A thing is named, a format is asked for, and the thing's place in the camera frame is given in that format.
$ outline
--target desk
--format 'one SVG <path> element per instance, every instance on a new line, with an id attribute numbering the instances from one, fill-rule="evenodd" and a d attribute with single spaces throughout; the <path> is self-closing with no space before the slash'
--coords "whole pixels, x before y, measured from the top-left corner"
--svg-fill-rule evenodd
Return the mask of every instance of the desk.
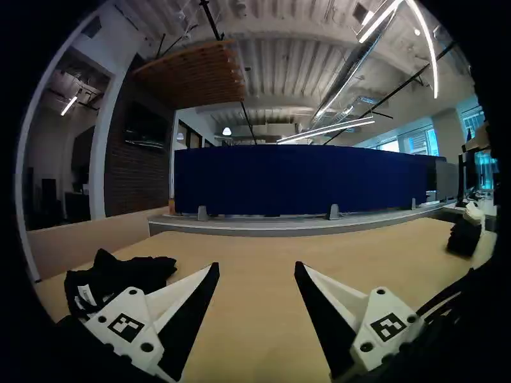
<path id="1" fill-rule="evenodd" d="M 482 212 L 486 215 L 487 218 L 495 218 L 497 217 L 497 207 L 493 204 L 493 199 L 484 199 L 475 201 L 479 207 L 479 209 L 482 210 Z M 450 213 L 455 214 L 463 214 L 465 213 L 464 207 L 457 207 L 456 202 L 453 202 L 452 204 L 445 205 L 442 208 L 444 211 L 448 211 Z"/>
<path id="2" fill-rule="evenodd" d="M 310 237 L 163 232 L 114 254 L 121 260 L 174 257 L 178 271 L 170 282 L 220 263 L 217 289 L 185 366 L 186 382 L 329 383 L 326 359 L 294 281 L 295 261 L 362 292 L 387 286 L 417 309 L 471 265 L 445 251 L 451 227 L 419 218 Z M 477 251 L 488 253 L 494 243 L 484 244 Z M 54 320 L 68 313 L 64 278 L 60 274 L 36 285 Z"/>

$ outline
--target linear light fixture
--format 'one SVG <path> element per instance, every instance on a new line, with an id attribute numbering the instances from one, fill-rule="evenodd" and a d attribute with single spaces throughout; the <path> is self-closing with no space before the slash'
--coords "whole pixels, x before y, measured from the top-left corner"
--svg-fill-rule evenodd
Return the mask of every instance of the linear light fixture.
<path id="1" fill-rule="evenodd" d="M 429 49 L 429 55 L 431 60 L 431 69 L 433 71 L 433 97 L 438 97 L 438 67 L 436 64 L 435 50 L 433 47 L 433 41 L 431 40 L 431 34 L 428 30 L 426 21 L 424 20 L 424 16 L 419 10 L 419 7 L 415 3 L 414 0 L 386 0 L 377 10 L 374 12 L 374 15 L 369 19 L 369 22 L 366 23 L 360 32 L 356 35 L 358 38 L 358 42 L 363 43 L 365 40 L 369 38 L 371 33 L 375 31 L 376 28 L 389 16 L 391 12 L 397 9 L 397 7 L 405 1 L 408 6 L 413 11 L 415 18 L 417 19 L 420 27 L 422 29 L 422 33 L 426 38 L 427 47 Z"/>
<path id="2" fill-rule="evenodd" d="M 386 0 L 379 8 L 374 12 L 374 15 L 368 20 L 360 32 L 356 35 L 359 43 L 363 43 L 369 38 L 371 33 L 393 12 L 396 10 L 404 0 Z"/>
<path id="3" fill-rule="evenodd" d="M 66 105 L 66 107 L 62 110 L 62 112 L 60 113 L 61 116 L 65 115 L 67 113 L 67 111 L 69 110 L 69 108 L 75 103 L 75 101 L 78 100 L 78 97 L 74 96 L 71 101 L 69 101 L 69 103 Z"/>
<path id="4" fill-rule="evenodd" d="M 433 47 L 433 41 L 431 40 L 431 34 L 427 27 L 426 21 L 424 20 L 424 16 L 420 13 L 419 7 L 414 2 L 414 0 L 406 0 L 409 7 L 413 11 L 415 18 L 419 21 L 420 27 L 422 28 L 422 33 L 424 37 L 426 37 L 427 47 L 429 49 L 429 55 L 431 60 L 431 69 L 433 70 L 433 97 L 438 97 L 438 67 L 436 65 L 436 57 L 435 50 Z"/>
<path id="5" fill-rule="evenodd" d="M 326 133 L 330 133 L 331 131 L 337 130 L 345 130 L 348 128 L 354 128 L 355 126 L 374 124 L 374 120 L 372 117 L 359 118 L 352 121 L 346 121 L 340 124 L 333 124 L 329 126 L 324 126 L 322 128 L 305 131 L 303 133 L 295 134 L 284 139 L 277 140 L 277 144 L 286 144 L 288 142 L 294 142 L 301 139 L 308 139 L 317 135 L 323 135 Z"/>

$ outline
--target overhead conduit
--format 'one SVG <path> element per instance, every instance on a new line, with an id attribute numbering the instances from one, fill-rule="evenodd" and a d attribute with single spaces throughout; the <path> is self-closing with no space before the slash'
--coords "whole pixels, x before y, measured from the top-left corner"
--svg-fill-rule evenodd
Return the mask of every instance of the overhead conduit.
<path id="1" fill-rule="evenodd" d="M 365 40 L 362 44 L 358 44 L 355 47 L 355 49 L 353 49 L 352 53 L 350 53 L 350 55 L 346 59 L 346 63 L 339 71 L 339 74 L 337 75 L 337 78 L 333 82 L 331 88 L 323 97 L 321 103 L 319 104 L 319 107 L 312 115 L 309 129 L 313 129 L 314 127 L 316 127 L 318 122 L 323 117 L 323 114 L 328 110 L 328 108 L 330 108 L 330 105 L 343 91 L 346 84 L 351 80 L 351 78 L 359 69 L 359 67 L 362 65 L 364 60 L 371 53 L 372 49 L 376 46 L 376 43 L 379 41 L 380 37 L 386 31 L 388 26 L 392 23 L 394 16 L 395 10 L 379 25 L 379 27 L 371 34 L 371 36 L 367 40 Z"/>

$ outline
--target black cloth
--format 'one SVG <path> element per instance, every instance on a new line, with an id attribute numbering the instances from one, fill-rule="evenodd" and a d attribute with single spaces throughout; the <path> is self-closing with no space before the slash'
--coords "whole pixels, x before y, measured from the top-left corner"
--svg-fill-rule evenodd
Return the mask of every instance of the black cloth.
<path id="1" fill-rule="evenodd" d="M 481 229 L 481 225 L 474 226 L 465 219 L 459 220 L 451 228 L 451 236 L 447 242 L 447 250 L 464 257 L 471 257 L 479 242 Z"/>
<path id="2" fill-rule="evenodd" d="M 64 289 L 69 311 L 76 317 L 88 319 L 128 287 L 137 287 L 144 294 L 162 289 L 177 270 L 175 265 L 176 260 L 169 257 L 121 261 L 99 249 L 91 269 L 66 274 Z"/>

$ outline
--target blue room divider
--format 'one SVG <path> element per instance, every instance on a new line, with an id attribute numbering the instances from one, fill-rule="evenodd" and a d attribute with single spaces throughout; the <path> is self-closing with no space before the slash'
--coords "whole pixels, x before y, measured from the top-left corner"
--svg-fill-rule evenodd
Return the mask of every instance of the blue room divider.
<path id="1" fill-rule="evenodd" d="M 323 214 L 426 201 L 427 161 L 411 154 L 340 146 L 258 145 L 176 151 L 176 211 Z"/>

